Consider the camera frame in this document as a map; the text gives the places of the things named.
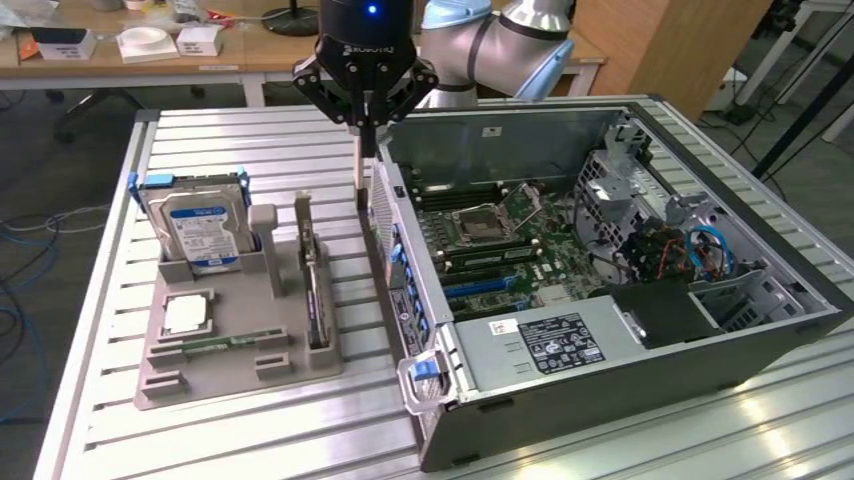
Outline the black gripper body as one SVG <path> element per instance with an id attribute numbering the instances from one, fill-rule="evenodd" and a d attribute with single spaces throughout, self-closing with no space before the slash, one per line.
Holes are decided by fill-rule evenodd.
<path id="1" fill-rule="evenodd" d="M 402 76 L 416 58 L 413 13 L 413 1 L 320 1 L 314 57 L 329 75 L 354 65 L 362 76 Z"/>

